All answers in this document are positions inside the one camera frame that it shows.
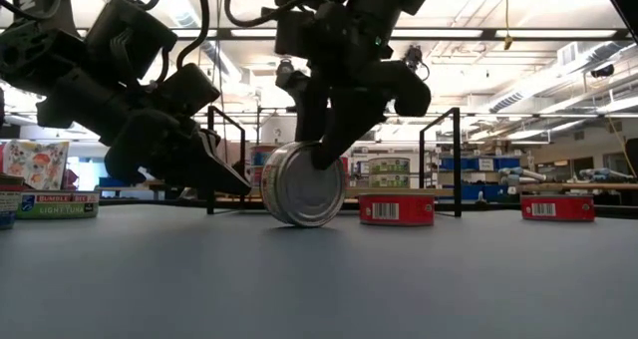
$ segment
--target ceiling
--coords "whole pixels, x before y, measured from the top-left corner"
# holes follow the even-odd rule
[[[77,27],[90,28],[106,1],[73,0]],[[219,14],[217,21],[217,0],[209,0],[209,3],[212,9],[211,28],[234,28],[224,14]],[[262,6],[274,7],[274,1],[233,0],[232,11],[237,18],[250,19],[259,15]],[[160,0],[151,13],[168,26],[178,28],[180,25],[176,15],[180,11],[191,12],[195,19],[201,18],[198,0]],[[624,28],[609,0],[427,0],[415,16],[402,14],[397,27],[504,29],[506,17],[511,28]],[[0,11],[0,27],[6,28],[11,22],[11,14],[4,9]],[[267,28],[275,26],[275,23],[263,25]],[[173,62],[188,43],[178,43],[171,54]],[[411,44],[421,45],[425,62],[430,67],[431,76],[427,84],[435,96],[431,111],[444,112],[450,106],[461,106],[465,111],[476,110],[484,101],[493,99],[520,79],[553,64],[556,51],[568,42],[514,41],[511,49],[506,51],[501,41],[428,41],[425,38],[419,41],[391,41],[390,46],[395,50],[394,58],[400,58]],[[293,105],[284,92],[274,87],[273,72],[280,58],[273,53],[273,41],[221,41],[220,48],[231,64],[229,66],[244,75],[240,83],[232,79],[223,83],[227,112],[256,111],[256,97],[253,95],[257,89],[261,93],[263,107]],[[200,51],[191,53],[186,60],[199,64],[204,70],[213,68],[210,59]],[[302,59],[293,59],[293,64],[299,68],[305,65]],[[153,79],[159,71],[160,61],[156,61],[145,80]],[[423,76],[427,74],[425,69],[421,71]],[[562,89],[555,89],[551,96],[557,101],[571,96],[573,91],[573,87],[563,86]],[[33,104],[24,103],[25,108],[19,110],[33,110]]]

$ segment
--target gray table surface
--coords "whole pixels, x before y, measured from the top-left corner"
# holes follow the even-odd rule
[[[281,227],[117,206],[0,232],[0,338],[636,338],[638,221]]]

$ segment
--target barcode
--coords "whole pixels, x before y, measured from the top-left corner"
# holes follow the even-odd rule
[[[556,216],[556,204],[554,204],[554,203],[533,203],[531,205],[531,215],[534,215],[534,216]]]
[[[372,203],[372,219],[399,219],[397,203]]]

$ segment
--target black metal stand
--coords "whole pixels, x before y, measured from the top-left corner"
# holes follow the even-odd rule
[[[462,206],[462,182],[461,182],[461,109],[451,108],[436,120],[432,121],[419,132],[419,188],[425,188],[426,182],[426,131],[436,126],[441,121],[452,115],[453,121],[453,157],[454,157],[454,199],[455,217],[460,217],[463,212]]]
[[[218,115],[222,116],[225,120],[227,120],[229,123],[231,123],[233,126],[235,126],[236,128],[239,129],[240,132],[240,139],[241,139],[241,144],[240,144],[240,148],[239,148],[239,174],[241,176],[244,176],[244,174],[246,173],[246,130],[240,125],[238,124],[236,121],[234,121],[233,119],[231,119],[227,114],[225,114],[222,110],[218,109],[215,106],[208,106],[208,113],[207,113],[207,127],[209,130],[213,131],[214,130],[214,124],[215,124],[215,113],[217,113]],[[239,198],[239,208],[244,208],[245,205],[245,196],[241,196]],[[215,203],[216,203],[216,199],[215,199],[215,191],[212,190],[210,193],[206,194],[206,213],[207,214],[215,214]]]

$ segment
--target can lid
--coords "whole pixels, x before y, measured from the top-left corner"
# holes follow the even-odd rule
[[[335,161],[325,170],[312,166],[313,143],[289,152],[280,168],[279,202],[294,222],[322,223],[332,219],[341,209],[346,194],[343,165]]]

